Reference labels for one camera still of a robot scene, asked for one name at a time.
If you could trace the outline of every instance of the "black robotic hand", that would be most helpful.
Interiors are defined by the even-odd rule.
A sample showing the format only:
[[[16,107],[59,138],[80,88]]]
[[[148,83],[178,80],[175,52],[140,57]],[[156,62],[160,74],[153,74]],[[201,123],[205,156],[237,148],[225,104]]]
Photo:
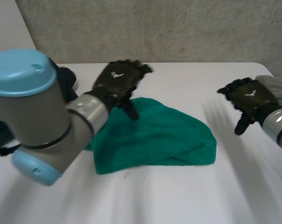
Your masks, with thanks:
[[[217,92],[224,94],[236,110],[242,111],[235,128],[237,135],[242,135],[255,121],[263,122],[262,115],[278,107],[276,97],[259,81],[250,78],[237,79]]]
[[[106,105],[123,108],[132,120],[137,120],[138,112],[130,97],[139,81],[149,72],[152,69],[140,61],[110,62],[95,81],[92,95],[100,95]]]

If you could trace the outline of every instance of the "folded green towel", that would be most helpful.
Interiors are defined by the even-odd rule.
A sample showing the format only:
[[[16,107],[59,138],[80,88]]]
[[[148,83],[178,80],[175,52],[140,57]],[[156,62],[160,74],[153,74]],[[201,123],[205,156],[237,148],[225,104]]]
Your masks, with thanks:
[[[140,165],[208,165],[215,161],[216,140],[201,121],[150,98],[133,100],[139,120],[114,108],[92,140],[98,174]]]

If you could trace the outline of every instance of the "gray wall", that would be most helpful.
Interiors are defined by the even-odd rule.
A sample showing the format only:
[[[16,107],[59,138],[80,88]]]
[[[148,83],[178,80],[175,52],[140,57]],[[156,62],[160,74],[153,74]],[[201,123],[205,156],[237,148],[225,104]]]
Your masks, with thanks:
[[[258,62],[282,76],[282,0],[16,0],[57,63]]]

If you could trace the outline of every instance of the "blue cap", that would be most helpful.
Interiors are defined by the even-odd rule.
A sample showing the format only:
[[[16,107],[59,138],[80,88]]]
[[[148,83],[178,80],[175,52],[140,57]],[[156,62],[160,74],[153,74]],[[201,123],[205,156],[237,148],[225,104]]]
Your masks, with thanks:
[[[45,186],[53,185],[62,176],[51,165],[21,150],[14,152],[12,163],[25,176]]]
[[[51,87],[56,71],[49,58],[31,49],[0,52],[0,96],[25,97]]]

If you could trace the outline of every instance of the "white table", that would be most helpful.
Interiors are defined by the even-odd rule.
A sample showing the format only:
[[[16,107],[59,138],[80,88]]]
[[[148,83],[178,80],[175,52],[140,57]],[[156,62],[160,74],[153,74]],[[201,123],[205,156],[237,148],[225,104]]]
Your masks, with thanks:
[[[105,64],[64,64],[88,91]],[[84,151],[52,187],[0,158],[0,224],[282,224],[282,150],[258,124],[241,137],[240,112],[216,90],[237,78],[270,75],[257,63],[151,63],[134,97],[154,98],[205,122],[217,141],[210,166],[95,173]]]

